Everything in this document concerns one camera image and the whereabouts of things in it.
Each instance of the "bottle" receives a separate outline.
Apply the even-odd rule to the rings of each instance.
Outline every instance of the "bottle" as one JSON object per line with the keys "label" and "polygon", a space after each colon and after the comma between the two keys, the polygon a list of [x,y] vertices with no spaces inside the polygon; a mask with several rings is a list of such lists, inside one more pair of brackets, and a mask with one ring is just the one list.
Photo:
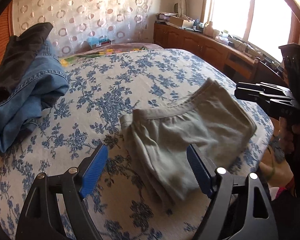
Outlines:
{"label": "bottle", "polygon": [[207,36],[210,36],[210,37],[213,37],[213,22],[212,21],[210,21],[208,23],[208,25],[205,26],[205,28],[203,30],[203,34],[207,35]]}

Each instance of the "bedspread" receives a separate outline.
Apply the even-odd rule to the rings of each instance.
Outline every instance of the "bedspread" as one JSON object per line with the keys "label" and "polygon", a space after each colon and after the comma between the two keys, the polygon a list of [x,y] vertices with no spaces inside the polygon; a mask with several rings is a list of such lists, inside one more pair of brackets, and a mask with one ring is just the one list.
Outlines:
{"label": "bedspread", "polygon": [[[119,117],[134,108],[175,104],[210,77],[234,98],[235,83],[197,56],[178,49],[144,50],[82,58],[66,68],[68,93],[43,111],[38,128],[0,157],[0,222],[14,238],[23,202],[35,176],[64,173],[77,166],[100,143],[109,160],[93,192],[84,200],[104,239],[190,239],[209,204],[193,192],[174,208],[152,203],[133,159],[124,148]],[[257,125],[249,145],[230,171],[254,171],[273,133],[268,116],[255,103],[237,100]],[[58,196],[67,236],[74,238]]]}

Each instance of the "wooden cabinet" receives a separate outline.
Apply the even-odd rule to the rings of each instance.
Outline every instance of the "wooden cabinet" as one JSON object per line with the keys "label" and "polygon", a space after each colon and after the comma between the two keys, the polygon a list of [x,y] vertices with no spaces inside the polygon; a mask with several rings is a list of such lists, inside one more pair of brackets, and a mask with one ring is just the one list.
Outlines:
{"label": "wooden cabinet", "polygon": [[226,49],[212,41],[206,41],[201,50],[201,58],[220,71],[223,71],[227,56]]}
{"label": "wooden cabinet", "polygon": [[164,25],[155,25],[153,39],[155,44],[167,48],[167,32]]}
{"label": "wooden cabinet", "polygon": [[198,57],[201,56],[202,46],[200,45],[199,39],[194,39],[193,37],[185,37],[183,42],[183,49],[197,55]]}
{"label": "wooden cabinet", "polygon": [[233,80],[234,74],[239,73],[239,76],[236,76],[238,80],[249,81],[256,67],[254,60],[243,52],[221,44],[201,33],[189,32],[169,25],[154,24],[154,43],[165,49],[187,50]]}
{"label": "wooden cabinet", "polygon": [[170,49],[182,49],[183,37],[180,33],[170,30],[167,32],[167,47]]}

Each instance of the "blue gripper pad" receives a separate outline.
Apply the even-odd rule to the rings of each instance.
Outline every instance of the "blue gripper pad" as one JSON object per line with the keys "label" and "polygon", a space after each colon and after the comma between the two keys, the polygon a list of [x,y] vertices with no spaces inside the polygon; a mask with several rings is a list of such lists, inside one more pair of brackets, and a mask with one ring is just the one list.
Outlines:
{"label": "blue gripper pad", "polygon": [[200,150],[196,146],[194,147],[194,145],[189,145],[187,148],[187,159],[199,184],[201,192],[206,194],[208,198],[211,198],[215,192],[212,187],[212,176],[214,176],[214,174],[209,172],[209,167],[205,167],[204,163],[197,154],[197,151]]}
{"label": "blue gripper pad", "polygon": [[103,168],[106,165],[107,159],[108,148],[103,145],[82,176],[82,186],[79,191],[82,198],[85,198],[88,194],[92,193]]}

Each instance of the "white bedspread with blue flowers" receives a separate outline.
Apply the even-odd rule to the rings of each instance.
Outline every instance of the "white bedspread with blue flowers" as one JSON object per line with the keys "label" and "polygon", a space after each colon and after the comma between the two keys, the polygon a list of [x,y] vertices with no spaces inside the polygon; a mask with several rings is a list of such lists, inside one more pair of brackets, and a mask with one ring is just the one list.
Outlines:
{"label": "white bedspread with blue flowers", "polygon": [[[210,77],[233,96],[235,84],[214,67],[178,49],[144,50],[98,58],[82,58],[66,68],[70,90],[55,107],[43,111],[38,128],[0,158],[0,222],[14,238],[23,202],[35,176],[64,173],[78,166],[99,143],[109,160],[97,186],[86,199],[89,214],[103,239],[190,239],[209,201],[194,192],[173,209],[152,203],[133,159],[124,148],[119,117],[134,108],[166,106],[183,101]],[[231,172],[256,169],[273,133],[268,116],[255,103],[238,100],[257,131]],[[67,236],[74,238],[59,197]]]}

